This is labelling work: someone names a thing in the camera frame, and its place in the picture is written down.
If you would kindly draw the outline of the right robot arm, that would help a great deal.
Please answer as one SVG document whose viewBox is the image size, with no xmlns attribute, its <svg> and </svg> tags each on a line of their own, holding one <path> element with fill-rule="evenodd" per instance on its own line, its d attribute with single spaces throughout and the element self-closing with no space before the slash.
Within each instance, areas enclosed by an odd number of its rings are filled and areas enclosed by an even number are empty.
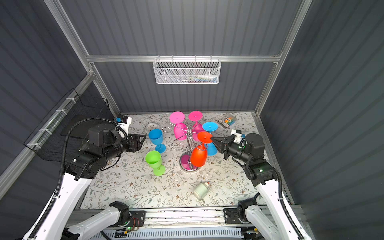
<svg viewBox="0 0 384 240">
<path fill-rule="evenodd" d="M 211 137 L 211 140 L 225 159 L 231 157 L 242 166 L 272 215 L 270 220 L 256 200 L 249 198 L 238 203 L 238 218 L 255 226 L 266 240 L 311 239 L 284 196 L 280 172 L 265 160 L 263 138 L 255 133 L 248 134 L 243 145 L 237 144 L 235 138 L 231 135 Z"/>
</svg>

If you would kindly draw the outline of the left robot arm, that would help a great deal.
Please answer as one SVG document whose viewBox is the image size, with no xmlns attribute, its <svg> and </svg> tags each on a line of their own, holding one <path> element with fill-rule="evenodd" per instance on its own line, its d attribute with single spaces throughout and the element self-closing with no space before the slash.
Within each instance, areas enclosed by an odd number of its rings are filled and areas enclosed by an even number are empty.
<svg viewBox="0 0 384 240">
<path fill-rule="evenodd" d="M 34 225 L 24 235 L 25 240 L 89 240 L 107 227 L 126 228 L 132 222 L 129 206 L 114 201 L 87 220 L 66 226 L 82 194 L 97 173 L 106 170 L 108 161 L 124 152 L 139 151 L 146 139 L 146 135 L 128 134 L 121 124 L 103 119 L 103 124 L 89 129 L 88 142 L 79 151 L 67 155 L 72 131 L 90 120 L 81 120 L 68 131 L 57 186 Z"/>
</svg>

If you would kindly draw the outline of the green wine glass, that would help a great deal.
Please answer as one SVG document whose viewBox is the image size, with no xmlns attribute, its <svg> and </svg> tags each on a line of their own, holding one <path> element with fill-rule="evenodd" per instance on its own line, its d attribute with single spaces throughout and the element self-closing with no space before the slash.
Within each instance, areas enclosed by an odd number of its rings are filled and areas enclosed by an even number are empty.
<svg viewBox="0 0 384 240">
<path fill-rule="evenodd" d="M 153 169 L 155 176 L 161 176 L 165 173 L 165 166 L 162 162 L 161 154 L 158 151 L 150 151 L 145 156 L 145 161 Z"/>
</svg>

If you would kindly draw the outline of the red wine glass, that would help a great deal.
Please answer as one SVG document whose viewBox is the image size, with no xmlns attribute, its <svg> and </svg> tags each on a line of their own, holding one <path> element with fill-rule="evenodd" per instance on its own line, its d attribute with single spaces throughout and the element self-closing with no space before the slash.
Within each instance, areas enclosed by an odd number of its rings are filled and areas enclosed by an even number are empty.
<svg viewBox="0 0 384 240">
<path fill-rule="evenodd" d="M 206 163 L 208 144 L 212 143 L 211 137 L 212 135 L 208 132 L 198 133 L 198 139 L 201 144 L 192 151 L 190 162 L 193 166 L 200 168 Z"/>
</svg>

